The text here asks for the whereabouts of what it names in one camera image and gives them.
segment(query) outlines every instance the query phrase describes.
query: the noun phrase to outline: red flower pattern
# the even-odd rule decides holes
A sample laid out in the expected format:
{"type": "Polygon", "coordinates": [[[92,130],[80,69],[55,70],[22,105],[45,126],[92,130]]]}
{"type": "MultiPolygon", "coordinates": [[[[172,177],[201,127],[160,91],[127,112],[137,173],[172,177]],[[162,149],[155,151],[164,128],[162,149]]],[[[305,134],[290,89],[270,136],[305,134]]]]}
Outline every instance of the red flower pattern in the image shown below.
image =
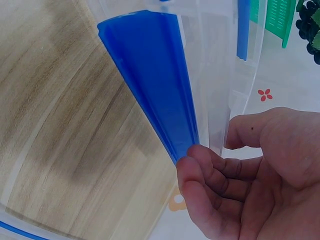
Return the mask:
{"type": "Polygon", "coordinates": [[[263,90],[261,90],[261,89],[258,90],[258,94],[262,95],[262,97],[261,97],[261,102],[266,101],[267,98],[270,99],[270,100],[273,99],[273,97],[272,97],[272,95],[270,94],[270,92],[271,92],[270,89],[267,89],[267,90],[265,90],[265,91],[263,91],[263,90]]]}

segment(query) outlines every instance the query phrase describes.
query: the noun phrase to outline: blue rim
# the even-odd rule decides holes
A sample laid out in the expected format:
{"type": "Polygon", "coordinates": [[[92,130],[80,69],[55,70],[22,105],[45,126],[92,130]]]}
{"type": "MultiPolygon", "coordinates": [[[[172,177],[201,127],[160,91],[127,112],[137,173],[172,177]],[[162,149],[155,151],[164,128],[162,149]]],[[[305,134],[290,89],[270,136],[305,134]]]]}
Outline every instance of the blue rim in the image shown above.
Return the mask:
{"type": "Polygon", "coordinates": [[[10,231],[12,233],[18,234],[20,236],[23,236],[23,237],[26,237],[26,238],[29,238],[29,239],[33,239],[33,240],[49,240],[47,238],[43,238],[43,237],[31,234],[31,233],[26,232],[26,231],[22,231],[21,229],[16,228],[14,226],[11,226],[11,225],[9,225],[7,223],[4,223],[3,221],[0,221],[0,227],[4,228],[4,229],[6,229],[6,230],[8,230],[8,231],[10,231]]]}

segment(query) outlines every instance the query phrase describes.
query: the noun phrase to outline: green basket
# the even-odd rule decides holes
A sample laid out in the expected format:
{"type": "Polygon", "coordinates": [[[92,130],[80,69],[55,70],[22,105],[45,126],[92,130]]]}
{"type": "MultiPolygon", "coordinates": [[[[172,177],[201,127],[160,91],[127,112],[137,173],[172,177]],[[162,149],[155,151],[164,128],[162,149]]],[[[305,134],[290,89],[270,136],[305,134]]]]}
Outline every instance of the green basket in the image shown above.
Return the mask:
{"type": "MultiPolygon", "coordinates": [[[[265,29],[282,39],[282,47],[286,48],[289,40],[296,0],[268,0],[265,29]]],[[[259,0],[251,0],[251,21],[258,23],[259,0]]]]}

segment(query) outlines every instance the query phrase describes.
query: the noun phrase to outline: hand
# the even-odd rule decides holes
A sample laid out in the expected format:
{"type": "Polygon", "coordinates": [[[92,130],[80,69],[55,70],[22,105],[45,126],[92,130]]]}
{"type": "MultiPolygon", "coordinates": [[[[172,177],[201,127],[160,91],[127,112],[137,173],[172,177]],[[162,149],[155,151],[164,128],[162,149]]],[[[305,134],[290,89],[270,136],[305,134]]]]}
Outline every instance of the hand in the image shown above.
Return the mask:
{"type": "Polygon", "coordinates": [[[320,114],[288,108],[235,117],[226,147],[262,148],[223,159],[195,145],[177,163],[192,221],[212,240],[320,239],[320,114]]]}

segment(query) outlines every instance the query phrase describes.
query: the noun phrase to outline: wooden surface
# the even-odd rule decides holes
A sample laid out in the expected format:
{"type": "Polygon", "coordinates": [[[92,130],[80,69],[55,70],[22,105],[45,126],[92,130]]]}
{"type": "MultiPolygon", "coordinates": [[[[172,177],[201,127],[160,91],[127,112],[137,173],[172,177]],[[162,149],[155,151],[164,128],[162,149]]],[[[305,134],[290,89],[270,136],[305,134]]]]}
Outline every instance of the wooden surface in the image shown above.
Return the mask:
{"type": "Polygon", "coordinates": [[[176,173],[83,1],[0,0],[0,200],[73,239],[142,240],[176,173]]]}

